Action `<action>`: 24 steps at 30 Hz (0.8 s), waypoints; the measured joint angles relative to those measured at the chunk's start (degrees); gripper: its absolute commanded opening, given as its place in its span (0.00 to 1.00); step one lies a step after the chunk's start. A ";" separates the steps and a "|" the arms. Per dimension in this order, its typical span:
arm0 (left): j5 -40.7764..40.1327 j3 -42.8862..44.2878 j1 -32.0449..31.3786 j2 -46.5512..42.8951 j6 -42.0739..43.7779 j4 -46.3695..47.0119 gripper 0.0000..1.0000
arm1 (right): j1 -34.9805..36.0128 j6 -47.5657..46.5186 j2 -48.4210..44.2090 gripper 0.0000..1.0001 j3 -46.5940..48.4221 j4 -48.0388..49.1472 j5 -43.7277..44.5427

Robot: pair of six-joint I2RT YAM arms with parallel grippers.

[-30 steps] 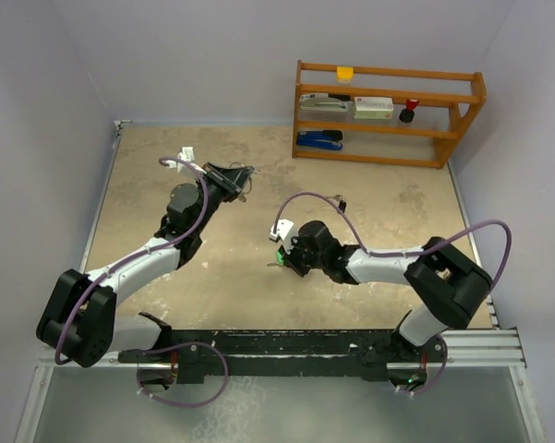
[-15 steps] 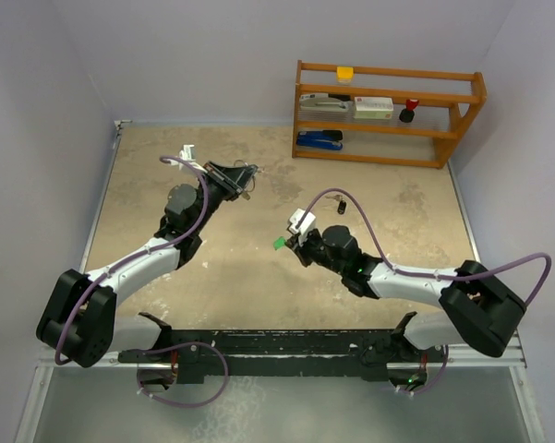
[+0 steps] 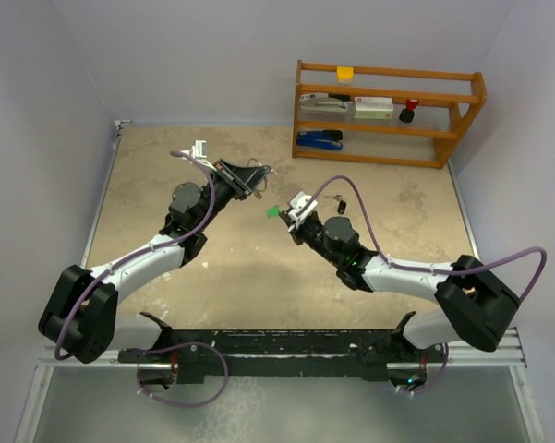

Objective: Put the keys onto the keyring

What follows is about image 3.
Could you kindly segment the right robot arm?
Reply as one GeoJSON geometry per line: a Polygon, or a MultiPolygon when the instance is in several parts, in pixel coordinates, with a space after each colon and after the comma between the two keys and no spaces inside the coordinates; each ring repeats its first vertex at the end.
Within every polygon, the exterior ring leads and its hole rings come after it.
{"type": "Polygon", "coordinates": [[[464,341],[484,352],[497,349],[521,305],[517,295],[491,271],[457,276],[481,263],[462,255],[440,263],[439,270],[402,270],[380,253],[360,244],[359,234],[346,217],[320,221],[312,212],[303,221],[293,212],[280,218],[297,245],[307,245],[336,268],[337,278],[352,290],[367,293],[401,293],[436,303],[439,308],[408,316],[392,338],[393,353],[413,361],[434,344],[464,341]]]}

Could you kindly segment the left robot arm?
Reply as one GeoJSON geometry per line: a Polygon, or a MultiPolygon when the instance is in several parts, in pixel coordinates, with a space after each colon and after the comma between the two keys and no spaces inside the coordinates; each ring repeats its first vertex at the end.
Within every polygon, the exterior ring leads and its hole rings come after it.
{"type": "Polygon", "coordinates": [[[204,247],[204,229],[231,200],[245,200],[259,191],[271,168],[236,166],[218,160],[198,162],[207,182],[178,185],[163,228],[145,245],[107,264],[66,268],[60,275],[38,324],[55,345],[58,360],[70,357],[91,363],[109,349],[136,350],[161,362],[172,344],[161,320],[148,314],[121,317],[118,306],[131,294],[192,261],[204,247]]]}

